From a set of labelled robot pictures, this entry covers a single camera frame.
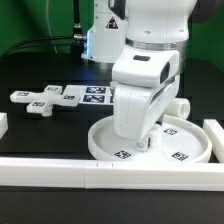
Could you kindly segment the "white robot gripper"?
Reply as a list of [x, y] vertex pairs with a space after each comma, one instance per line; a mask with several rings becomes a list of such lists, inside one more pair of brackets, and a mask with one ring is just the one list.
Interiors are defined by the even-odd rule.
[[176, 95], [177, 81], [165, 83], [158, 88], [118, 84], [114, 93], [116, 134], [140, 141], [136, 143], [136, 149], [147, 151], [151, 147], [151, 138], [144, 137]]

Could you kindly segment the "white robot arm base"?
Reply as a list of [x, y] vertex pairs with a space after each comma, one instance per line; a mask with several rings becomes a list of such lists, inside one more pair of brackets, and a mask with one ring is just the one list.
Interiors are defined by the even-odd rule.
[[179, 79], [188, 22], [204, 22], [224, 0], [94, 0], [82, 59], [111, 68], [118, 83], [158, 88]]

